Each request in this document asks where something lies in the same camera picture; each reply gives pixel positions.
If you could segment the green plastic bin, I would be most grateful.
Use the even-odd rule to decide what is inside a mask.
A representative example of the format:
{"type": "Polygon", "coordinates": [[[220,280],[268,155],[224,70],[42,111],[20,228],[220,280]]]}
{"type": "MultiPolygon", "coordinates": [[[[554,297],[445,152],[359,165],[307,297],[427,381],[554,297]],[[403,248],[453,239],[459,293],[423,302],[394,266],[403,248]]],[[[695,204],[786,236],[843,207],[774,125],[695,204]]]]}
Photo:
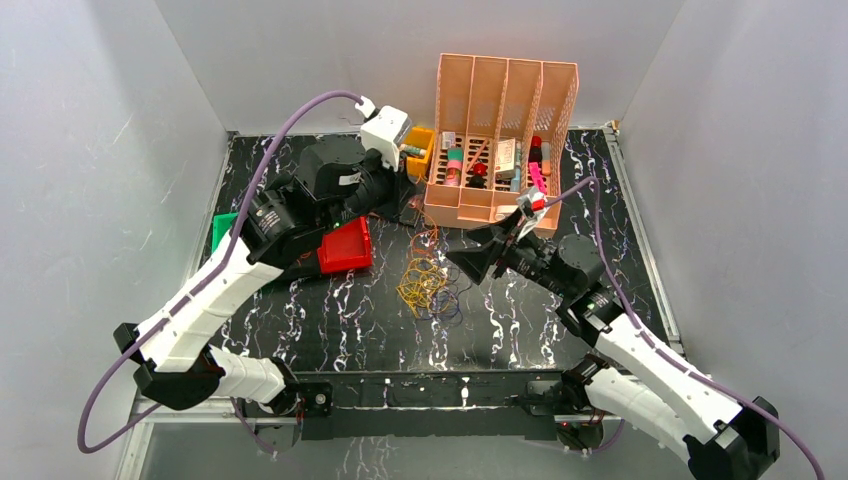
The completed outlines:
{"type": "Polygon", "coordinates": [[[216,214],[212,218],[211,237],[210,237],[210,252],[214,253],[220,245],[224,235],[233,226],[238,217],[237,212],[216,214]]]}

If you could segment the green white glue stick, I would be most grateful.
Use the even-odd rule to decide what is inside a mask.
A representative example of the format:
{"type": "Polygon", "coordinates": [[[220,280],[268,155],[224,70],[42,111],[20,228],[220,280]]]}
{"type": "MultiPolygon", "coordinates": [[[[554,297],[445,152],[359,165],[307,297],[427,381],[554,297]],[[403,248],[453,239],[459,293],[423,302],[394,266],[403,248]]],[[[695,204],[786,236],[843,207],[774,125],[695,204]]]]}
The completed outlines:
{"type": "Polygon", "coordinates": [[[426,158],[428,150],[426,148],[416,147],[414,145],[402,144],[400,150],[408,156],[417,158],[426,158]]]}

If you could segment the small white eraser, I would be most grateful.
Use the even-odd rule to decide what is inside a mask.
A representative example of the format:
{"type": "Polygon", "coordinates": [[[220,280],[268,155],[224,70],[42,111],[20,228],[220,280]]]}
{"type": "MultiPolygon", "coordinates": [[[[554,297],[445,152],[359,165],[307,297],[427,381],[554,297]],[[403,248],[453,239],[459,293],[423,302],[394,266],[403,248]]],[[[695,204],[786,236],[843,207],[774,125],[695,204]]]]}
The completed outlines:
{"type": "Polygon", "coordinates": [[[443,131],[440,134],[440,144],[443,150],[449,150],[456,146],[456,133],[453,131],[443,131]]]}

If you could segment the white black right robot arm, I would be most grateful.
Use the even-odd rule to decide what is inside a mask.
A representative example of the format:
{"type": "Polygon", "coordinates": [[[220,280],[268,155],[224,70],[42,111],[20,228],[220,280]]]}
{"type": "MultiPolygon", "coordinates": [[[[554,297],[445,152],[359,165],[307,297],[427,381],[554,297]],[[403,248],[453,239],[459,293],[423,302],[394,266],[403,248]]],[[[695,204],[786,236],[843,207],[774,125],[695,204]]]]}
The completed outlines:
{"type": "Polygon", "coordinates": [[[524,215],[469,231],[474,246],[447,258],[479,284],[511,270],[554,294],[566,329],[597,350],[565,371],[535,404],[563,400],[577,414],[594,408],[621,417],[670,449],[696,479],[758,479],[780,457],[777,413],[757,397],[746,405],[698,381],[700,371],[632,320],[614,289],[602,283],[604,263],[594,241],[538,237],[524,215]]]}

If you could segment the orange highlighter marker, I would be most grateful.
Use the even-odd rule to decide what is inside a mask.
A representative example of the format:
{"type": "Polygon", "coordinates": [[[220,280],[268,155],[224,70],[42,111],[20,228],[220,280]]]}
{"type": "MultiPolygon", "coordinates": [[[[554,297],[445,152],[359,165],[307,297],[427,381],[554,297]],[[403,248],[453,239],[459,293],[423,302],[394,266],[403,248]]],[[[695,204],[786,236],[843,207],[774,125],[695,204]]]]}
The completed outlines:
{"type": "Polygon", "coordinates": [[[541,144],[541,172],[543,176],[549,177],[552,173],[551,147],[549,142],[541,144]]]}

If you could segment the pink glue stick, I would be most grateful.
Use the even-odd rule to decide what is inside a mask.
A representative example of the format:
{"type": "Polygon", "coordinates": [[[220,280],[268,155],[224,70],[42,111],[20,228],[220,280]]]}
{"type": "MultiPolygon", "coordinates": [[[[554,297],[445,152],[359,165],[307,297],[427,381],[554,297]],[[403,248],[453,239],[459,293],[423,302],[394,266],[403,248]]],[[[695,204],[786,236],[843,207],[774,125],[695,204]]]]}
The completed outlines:
{"type": "Polygon", "coordinates": [[[447,164],[444,184],[446,186],[458,186],[462,177],[463,149],[452,147],[447,150],[447,164]]]}

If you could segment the yellow plastic bin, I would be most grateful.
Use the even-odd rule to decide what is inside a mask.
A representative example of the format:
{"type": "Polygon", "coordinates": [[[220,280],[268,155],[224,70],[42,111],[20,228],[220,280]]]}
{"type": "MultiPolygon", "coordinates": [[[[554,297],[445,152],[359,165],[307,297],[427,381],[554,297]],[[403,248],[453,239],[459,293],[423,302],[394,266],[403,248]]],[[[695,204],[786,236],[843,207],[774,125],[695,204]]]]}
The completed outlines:
{"type": "Polygon", "coordinates": [[[401,145],[407,155],[406,170],[413,181],[427,178],[433,156],[436,132],[424,127],[413,127],[401,145]]]}

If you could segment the black plastic bin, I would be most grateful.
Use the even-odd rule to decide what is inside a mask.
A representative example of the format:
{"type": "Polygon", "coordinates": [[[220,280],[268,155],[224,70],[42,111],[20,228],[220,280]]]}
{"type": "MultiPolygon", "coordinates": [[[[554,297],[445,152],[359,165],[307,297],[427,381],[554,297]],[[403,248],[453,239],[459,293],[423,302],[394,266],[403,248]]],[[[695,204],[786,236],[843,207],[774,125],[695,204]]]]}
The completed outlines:
{"type": "Polygon", "coordinates": [[[267,280],[275,273],[274,281],[278,282],[292,282],[322,275],[316,250],[301,252],[295,256],[290,246],[282,245],[272,248],[262,258],[262,262],[257,263],[257,269],[267,280]]]}

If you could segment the light blue marker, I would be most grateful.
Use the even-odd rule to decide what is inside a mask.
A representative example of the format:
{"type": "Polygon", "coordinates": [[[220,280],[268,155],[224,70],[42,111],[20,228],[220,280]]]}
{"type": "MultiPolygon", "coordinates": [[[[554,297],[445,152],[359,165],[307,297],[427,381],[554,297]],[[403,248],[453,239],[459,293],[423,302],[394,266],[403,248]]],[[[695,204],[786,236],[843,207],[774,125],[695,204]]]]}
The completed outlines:
{"type": "Polygon", "coordinates": [[[516,166],[513,171],[513,177],[510,180],[510,191],[518,193],[521,190],[521,169],[516,166]]]}

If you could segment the black metal base rail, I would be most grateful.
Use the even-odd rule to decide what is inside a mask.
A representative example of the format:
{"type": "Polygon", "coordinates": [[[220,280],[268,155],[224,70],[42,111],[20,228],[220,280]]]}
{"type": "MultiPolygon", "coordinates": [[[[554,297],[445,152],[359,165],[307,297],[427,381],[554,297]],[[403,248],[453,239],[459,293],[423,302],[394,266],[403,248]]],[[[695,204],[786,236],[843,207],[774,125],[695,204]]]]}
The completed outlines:
{"type": "Polygon", "coordinates": [[[558,441],[593,449],[600,413],[562,391],[555,370],[302,373],[292,409],[238,401],[250,419],[291,418],[304,440],[349,437],[491,437],[558,441]]]}

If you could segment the red black stamp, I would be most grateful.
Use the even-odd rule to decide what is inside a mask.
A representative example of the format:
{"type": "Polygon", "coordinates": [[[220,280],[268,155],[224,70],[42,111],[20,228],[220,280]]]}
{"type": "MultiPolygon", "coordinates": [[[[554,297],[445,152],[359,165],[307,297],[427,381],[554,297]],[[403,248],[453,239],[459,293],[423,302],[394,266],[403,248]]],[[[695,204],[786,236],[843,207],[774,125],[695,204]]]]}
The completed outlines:
{"type": "Polygon", "coordinates": [[[542,139],[539,136],[533,136],[530,141],[528,162],[541,163],[543,160],[542,139]]]}
{"type": "Polygon", "coordinates": [[[469,171],[467,186],[469,188],[484,189],[486,187],[488,167],[485,163],[475,163],[469,171]]]}

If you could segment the white grey card box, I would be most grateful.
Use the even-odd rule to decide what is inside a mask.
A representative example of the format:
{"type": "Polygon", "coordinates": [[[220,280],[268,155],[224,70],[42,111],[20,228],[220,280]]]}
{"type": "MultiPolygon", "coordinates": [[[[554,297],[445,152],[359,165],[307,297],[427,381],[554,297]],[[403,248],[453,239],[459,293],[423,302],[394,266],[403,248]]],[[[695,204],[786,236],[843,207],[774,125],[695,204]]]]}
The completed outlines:
{"type": "Polygon", "coordinates": [[[516,167],[517,141],[515,138],[499,140],[496,144],[493,163],[494,178],[498,181],[511,180],[516,167]]]}

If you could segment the pink pencil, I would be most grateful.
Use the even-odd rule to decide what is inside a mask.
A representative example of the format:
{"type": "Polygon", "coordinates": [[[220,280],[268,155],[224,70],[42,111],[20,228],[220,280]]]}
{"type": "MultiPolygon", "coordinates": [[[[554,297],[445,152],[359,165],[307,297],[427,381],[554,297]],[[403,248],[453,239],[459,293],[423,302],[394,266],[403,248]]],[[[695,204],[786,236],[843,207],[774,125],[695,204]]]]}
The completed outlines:
{"type": "Polygon", "coordinates": [[[488,144],[489,144],[489,138],[484,138],[482,143],[474,151],[474,153],[471,157],[471,160],[469,161],[469,167],[470,168],[472,168],[474,165],[476,165],[479,162],[482,154],[487,150],[488,144]]]}

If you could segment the dark book Three Days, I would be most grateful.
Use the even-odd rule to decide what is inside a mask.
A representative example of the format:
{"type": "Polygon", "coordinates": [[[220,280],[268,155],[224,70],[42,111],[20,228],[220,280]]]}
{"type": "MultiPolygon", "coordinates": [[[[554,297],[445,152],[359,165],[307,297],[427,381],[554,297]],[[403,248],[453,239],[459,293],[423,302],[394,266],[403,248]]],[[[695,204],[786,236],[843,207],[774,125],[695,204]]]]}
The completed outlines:
{"type": "Polygon", "coordinates": [[[416,227],[422,222],[424,195],[412,196],[399,211],[397,222],[401,225],[416,227]]]}

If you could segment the pink plastic file organizer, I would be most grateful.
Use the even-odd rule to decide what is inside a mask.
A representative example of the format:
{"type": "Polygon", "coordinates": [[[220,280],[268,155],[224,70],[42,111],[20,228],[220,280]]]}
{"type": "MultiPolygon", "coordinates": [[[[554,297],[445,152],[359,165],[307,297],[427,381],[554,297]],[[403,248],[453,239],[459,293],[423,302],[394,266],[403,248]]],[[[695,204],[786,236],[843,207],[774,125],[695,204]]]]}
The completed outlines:
{"type": "Polygon", "coordinates": [[[508,216],[533,187],[558,196],[578,90],[575,63],[442,54],[426,218],[471,229],[508,216]]]}

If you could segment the red plastic bin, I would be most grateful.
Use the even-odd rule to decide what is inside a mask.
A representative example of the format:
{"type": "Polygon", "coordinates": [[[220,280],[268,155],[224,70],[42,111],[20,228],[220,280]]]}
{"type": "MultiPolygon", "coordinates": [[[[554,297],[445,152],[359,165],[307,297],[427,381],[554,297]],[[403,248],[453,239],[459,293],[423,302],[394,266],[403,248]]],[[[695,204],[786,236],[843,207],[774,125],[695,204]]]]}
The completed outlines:
{"type": "Polygon", "coordinates": [[[317,258],[322,274],[370,268],[372,243],[366,219],[359,217],[326,234],[317,249],[317,258]]]}

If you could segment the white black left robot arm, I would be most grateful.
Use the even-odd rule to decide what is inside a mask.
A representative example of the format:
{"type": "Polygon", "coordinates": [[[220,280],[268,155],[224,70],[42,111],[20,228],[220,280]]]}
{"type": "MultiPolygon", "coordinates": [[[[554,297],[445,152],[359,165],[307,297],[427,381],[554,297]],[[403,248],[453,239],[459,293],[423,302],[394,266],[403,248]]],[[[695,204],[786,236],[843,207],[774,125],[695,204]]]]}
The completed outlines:
{"type": "Polygon", "coordinates": [[[293,412],[301,388],[284,361],[240,356],[209,341],[257,291],[318,250],[325,235],[371,213],[396,214],[413,192],[405,159],[399,144],[305,148],[294,173],[248,200],[245,216],[162,313],[115,330],[138,365],[141,395],[173,410],[227,396],[275,416],[293,412]]]}

